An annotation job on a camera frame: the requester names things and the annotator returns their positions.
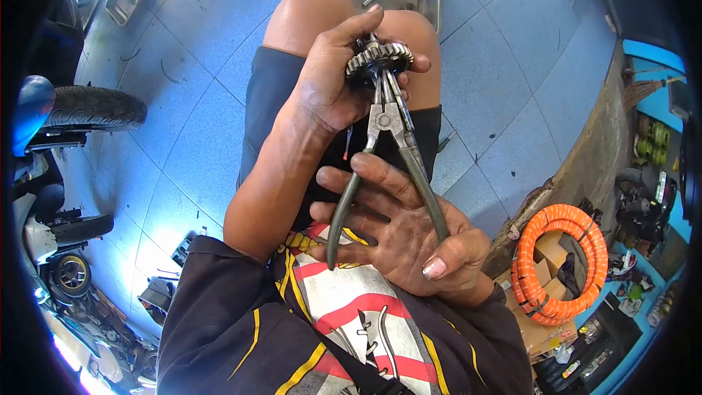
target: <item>black shorts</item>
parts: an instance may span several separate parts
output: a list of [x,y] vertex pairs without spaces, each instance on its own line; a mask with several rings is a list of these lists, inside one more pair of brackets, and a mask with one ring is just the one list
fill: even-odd
[[[278,112],[298,82],[300,71],[305,59],[276,49],[259,47],[251,62],[251,78],[246,89],[246,125],[244,130],[244,149],[241,152],[241,168],[237,188],[253,169],[263,141],[273,128]],[[441,130],[441,106],[433,109],[412,111],[412,122],[415,126],[414,135],[419,146],[429,180],[432,178],[434,159],[439,147],[439,131]],[[353,125],[349,141],[348,155],[363,150],[366,145],[366,130],[368,117]],[[347,132],[339,132],[334,137],[329,148],[321,157],[320,166],[330,165],[351,172],[348,160],[344,160],[346,152]],[[390,134],[382,132],[375,148],[376,155],[382,157],[391,165],[403,171],[407,166],[402,161],[397,145]],[[305,191],[303,204],[293,225],[294,231],[302,231],[312,221],[310,205],[313,201],[337,202],[339,195],[322,188],[314,177]]]

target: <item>gear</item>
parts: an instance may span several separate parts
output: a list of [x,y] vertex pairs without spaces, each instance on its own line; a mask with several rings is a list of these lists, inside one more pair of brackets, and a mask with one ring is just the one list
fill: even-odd
[[406,71],[414,61],[407,46],[401,43],[379,45],[370,42],[346,66],[346,78],[370,83],[373,74],[386,68],[394,74]]

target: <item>hand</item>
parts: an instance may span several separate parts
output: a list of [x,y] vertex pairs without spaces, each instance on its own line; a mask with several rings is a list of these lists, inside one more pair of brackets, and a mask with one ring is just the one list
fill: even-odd
[[[364,180],[356,200],[373,212],[356,204],[344,226],[372,236],[378,245],[340,245],[339,262],[373,264],[390,282],[417,296],[464,290],[476,283],[490,249],[483,231],[438,197],[450,237],[437,247],[429,213],[407,174],[366,153],[355,154],[351,168]],[[336,193],[343,191],[350,178],[350,173],[332,167],[320,168],[317,173],[317,182]],[[318,222],[331,223],[335,207],[316,202],[310,214]],[[323,245],[307,253],[318,261],[327,260]]]
[[[350,17],[334,29],[321,33],[315,40],[307,60],[300,72],[291,101],[304,109],[319,127],[337,133],[370,110],[372,92],[351,91],[346,85],[346,65],[355,55],[356,40],[375,31],[382,22],[384,13],[380,6],[373,6],[368,12]],[[381,42],[396,42],[395,39],[382,39]],[[424,55],[413,52],[413,72],[423,73],[431,64]],[[401,89],[407,89],[409,77],[399,74],[397,82]],[[405,100],[409,95],[403,91]]]

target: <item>orange hose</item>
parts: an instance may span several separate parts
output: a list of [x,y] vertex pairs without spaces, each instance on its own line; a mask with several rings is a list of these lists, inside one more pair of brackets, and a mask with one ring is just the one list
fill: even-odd
[[[572,301],[551,298],[539,285],[533,267],[533,249],[544,233],[563,231],[580,242],[588,260],[583,293]],[[522,310],[541,325],[558,326],[584,312],[597,299],[607,276],[607,244],[592,217],[570,205],[544,207],[529,221],[512,260],[514,297]]]

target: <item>gear teeth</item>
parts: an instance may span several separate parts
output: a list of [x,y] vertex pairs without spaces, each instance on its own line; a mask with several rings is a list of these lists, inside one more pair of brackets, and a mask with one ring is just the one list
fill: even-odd
[[392,59],[407,60],[409,64],[414,61],[414,57],[409,48],[401,43],[388,43],[387,45],[374,45],[360,52],[346,66],[346,76],[350,77],[358,73],[368,63],[383,57],[391,57]]

